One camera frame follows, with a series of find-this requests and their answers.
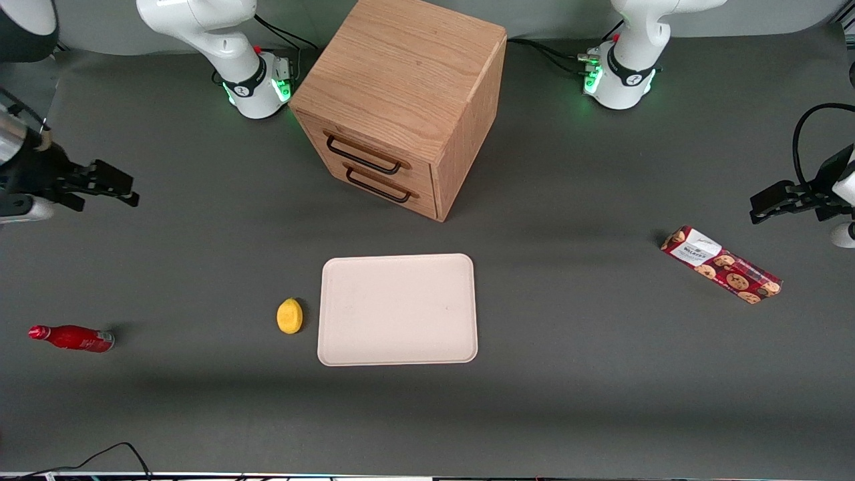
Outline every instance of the white label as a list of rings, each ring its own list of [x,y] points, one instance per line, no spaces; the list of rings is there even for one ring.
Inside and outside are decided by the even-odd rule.
[[[707,260],[717,256],[721,251],[722,247],[715,241],[692,229],[686,241],[671,251],[671,255],[698,267]]]

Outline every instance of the red bottle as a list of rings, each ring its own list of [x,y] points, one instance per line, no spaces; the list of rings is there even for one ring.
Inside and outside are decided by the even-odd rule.
[[[105,330],[87,329],[80,326],[33,326],[29,335],[33,339],[45,340],[63,349],[75,349],[92,353],[109,351],[115,338]]]

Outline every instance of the bottle cap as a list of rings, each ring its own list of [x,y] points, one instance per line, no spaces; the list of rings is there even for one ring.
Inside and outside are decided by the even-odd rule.
[[[50,336],[50,328],[47,326],[33,326],[27,333],[32,339],[45,339]]]

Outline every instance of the cookie illustration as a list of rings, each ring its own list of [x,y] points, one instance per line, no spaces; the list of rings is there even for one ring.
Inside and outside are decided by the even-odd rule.
[[[736,261],[734,260],[734,258],[732,258],[728,255],[723,255],[723,256],[718,256],[717,258],[712,259],[712,262],[713,262],[713,264],[715,264],[719,267],[724,267],[725,269],[727,269],[729,266],[733,265],[734,262],[736,262]]]
[[[733,272],[731,272],[730,274],[728,274],[726,279],[728,281],[728,284],[730,284],[731,288],[734,288],[739,291],[744,291],[748,289],[748,281],[739,274],[734,274]]]
[[[757,292],[772,297],[773,295],[781,292],[781,286],[779,286],[776,282],[766,282],[764,285],[760,286],[759,289],[757,289]]]
[[[672,242],[679,244],[685,240],[686,240],[686,235],[683,234],[682,230],[678,230],[678,231],[674,232],[668,239],[665,240],[665,243],[662,244],[662,247],[660,247],[660,249],[664,251],[665,249],[668,248],[668,246],[671,245]]]
[[[701,276],[706,277],[707,279],[713,279],[716,277],[716,270],[711,266],[706,264],[701,264],[698,267],[695,267],[695,270],[701,274]]]
[[[760,298],[754,294],[751,294],[750,292],[740,292],[737,295],[740,296],[748,304],[757,304],[758,302],[760,302]]]

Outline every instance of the green led light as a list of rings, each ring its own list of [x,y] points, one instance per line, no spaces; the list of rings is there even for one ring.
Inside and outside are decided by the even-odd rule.
[[[588,74],[588,80],[585,81],[585,92],[593,94],[597,91],[597,86],[599,85],[599,79],[603,76],[603,68],[599,65]]]
[[[644,93],[648,93],[650,91],[650,85],[653,83],[654,75],[656,75],[656,69],[653,69],[653,71],[650,72],[650,80],[647,81],[647,86],[644,87]]]
[[[279,96],[279,100],[287,102],[291,98],[291,82],[288,80],[270,79],[270,83],[276,89],[276,95]]]
[[[234,98],[232,98],[232,93],[228,91],[228,87],[226,86],[226,82],[222,83],[223,90],[226,91],[226,95],[228,95],[228,103],[234,105]]]

